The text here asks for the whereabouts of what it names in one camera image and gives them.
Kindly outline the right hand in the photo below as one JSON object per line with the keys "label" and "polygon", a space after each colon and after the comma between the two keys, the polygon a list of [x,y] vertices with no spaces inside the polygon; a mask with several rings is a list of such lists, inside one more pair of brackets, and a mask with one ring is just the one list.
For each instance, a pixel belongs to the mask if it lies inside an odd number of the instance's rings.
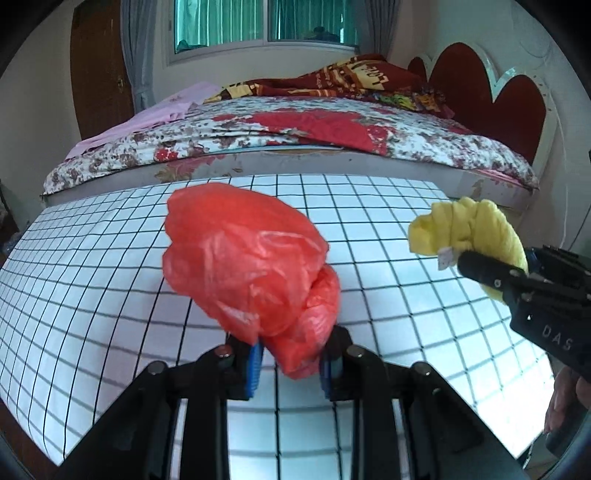
{"label": "right hand", "polygon": [[567,410],[575,401],[589,409],[591,385],[570,367],[564,366],[555,378],[554,392],[545,415],[545,433],[550,433],[563,424]]}

